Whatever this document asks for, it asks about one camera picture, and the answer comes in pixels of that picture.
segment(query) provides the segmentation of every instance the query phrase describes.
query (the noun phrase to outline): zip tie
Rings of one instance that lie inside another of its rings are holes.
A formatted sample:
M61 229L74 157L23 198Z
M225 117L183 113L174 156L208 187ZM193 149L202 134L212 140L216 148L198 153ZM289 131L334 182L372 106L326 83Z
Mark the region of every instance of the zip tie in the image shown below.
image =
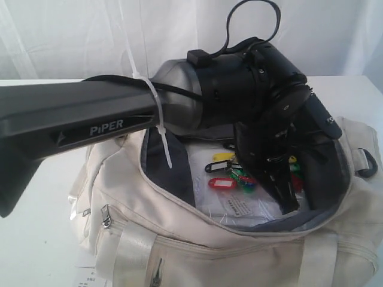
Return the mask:
M147 77L140 75L140 73L137 71L136 64L135 64L134 58L133 58L132 49L130 48L130 44L129 44L129 37L127 36L127 32L126 32L126 29L124 26L124 16L122 13L121 1L118 1L118 5L120 7L122 25L123 25L123 30L124 30L125 37L126 37L127 55L129 57L130 65L131 65L132 70L133 70L133 78L138 79L138 80L143 80L149 86L149 89L150 89L151 93L153 94L154 100L156 101L157 108L158 108L158 114L159 114L159 120L160 120L159 125L157 125L156 127L157 127L158 133L160 134L161 139L162 139L162 144L163 144L163 149L165 151L166 161L168 162L168 166L171 169L172 168L172 160L170 158L168 141L166 140L166 135L165 135L166 129L165 129L165 126L163 124L163 111L162 111L161 100L160 100L160 97L158 97L157 91L154 88L151 81Z

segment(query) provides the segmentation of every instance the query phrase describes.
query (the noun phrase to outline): gray bag lining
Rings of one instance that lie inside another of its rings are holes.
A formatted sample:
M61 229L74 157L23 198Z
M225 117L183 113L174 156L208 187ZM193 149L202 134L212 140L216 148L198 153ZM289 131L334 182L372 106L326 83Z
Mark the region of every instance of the gray bag lining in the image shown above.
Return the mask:
M168 140L169 152L173 163L173 168L169 169L160 135L157 129L148 129L143 141L141 150L141 166L148 178L158 186L162 187L169 193L177 196L179 199L195 207L193 181L190 173L188 156L184 145L171 133L166 132ZM298 213L295 216L283 219L277 219L264 224L259 224L255 227L236 229L238 231L247 232L283 232L283 231L305 231L311 229L327 218L332 216L338 209L342 197L348 189L350 178L346 158L339 143L335 143L338 152L338 160L342 172L342 190L337 190L338 196L332 195L327 202L328 208L310 210L307 212Z

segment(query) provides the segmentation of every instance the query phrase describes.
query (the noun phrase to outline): white bag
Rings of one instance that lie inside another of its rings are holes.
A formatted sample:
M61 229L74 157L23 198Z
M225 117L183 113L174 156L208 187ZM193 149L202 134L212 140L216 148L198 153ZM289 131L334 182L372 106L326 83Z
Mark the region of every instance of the white bag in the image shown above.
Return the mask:
M339 202L299 226L279 220L253 232L229 229L151 181L145 131L94 145L69 197L80 245L114 286L363 286L378 270L382 163L374 129L337 122L349 180ZM370 178L357 173L369 168L364 150L378 162Z

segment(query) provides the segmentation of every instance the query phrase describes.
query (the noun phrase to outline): white curtain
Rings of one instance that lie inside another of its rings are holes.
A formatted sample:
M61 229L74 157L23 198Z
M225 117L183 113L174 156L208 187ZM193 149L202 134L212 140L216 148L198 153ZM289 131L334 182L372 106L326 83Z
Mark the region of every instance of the white curtain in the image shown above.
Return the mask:
M202 48L218 50L239 0L0 0L0 78L131 75L126 34L142 74ZM383 91L382 0L276 0L281 28L272 43L306 75L367 75ZM230 45L267 38L274 11L237 10Z

